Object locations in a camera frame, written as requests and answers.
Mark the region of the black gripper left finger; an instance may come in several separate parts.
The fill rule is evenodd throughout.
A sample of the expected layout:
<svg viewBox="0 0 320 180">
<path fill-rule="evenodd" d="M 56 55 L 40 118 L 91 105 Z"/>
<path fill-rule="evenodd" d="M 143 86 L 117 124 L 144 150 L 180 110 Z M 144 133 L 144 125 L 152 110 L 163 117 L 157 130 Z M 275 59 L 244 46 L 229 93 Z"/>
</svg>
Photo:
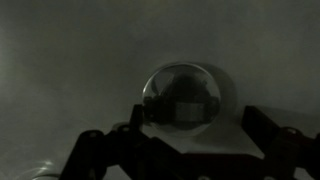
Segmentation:
<svg viewBox="0 0 320 180">
<path fill-rule="evenodd" d="M 131 180 L 182 180 L 176 167 L 179 153 L 158 138 L 142 133 L 143 107 L 133 107 L 128 125 L 108 134 L 80 134 L 59 180 L 103 180 L 118 165 Z"/>
</svg>

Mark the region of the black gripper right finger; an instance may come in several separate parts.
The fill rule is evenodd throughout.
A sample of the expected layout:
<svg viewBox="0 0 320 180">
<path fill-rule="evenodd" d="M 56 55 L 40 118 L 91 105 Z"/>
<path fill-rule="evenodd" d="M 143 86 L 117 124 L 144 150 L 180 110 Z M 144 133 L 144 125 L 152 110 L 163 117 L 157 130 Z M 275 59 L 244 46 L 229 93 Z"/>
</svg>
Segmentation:
<svg viewBox="0 0 320 180">
<path fill-rule="evenodd" d="M 280 127 L 255 106 L 246 106 L 242 129 L 263 152 L 263 175 L 269 180 L 294 180 L 296 168 L 320 180 L 320 141 L 293 127 Z"/>
</svg>

